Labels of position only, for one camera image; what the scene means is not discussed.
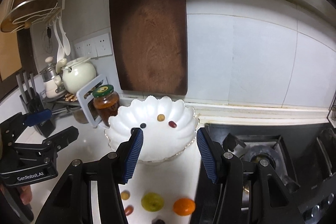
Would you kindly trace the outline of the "person left hand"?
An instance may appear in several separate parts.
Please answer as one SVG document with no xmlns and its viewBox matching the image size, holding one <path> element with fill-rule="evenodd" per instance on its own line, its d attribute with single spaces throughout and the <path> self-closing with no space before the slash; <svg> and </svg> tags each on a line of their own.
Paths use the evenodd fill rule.
<svg viewBox="0 0 336 224">
<path fill-rule="evenodd" d="M 33 199 L 33 193 L 30 185 L 21 186 L 18 188 L 21 201 L 24 205 L 28 205 Z"/>
</svg>

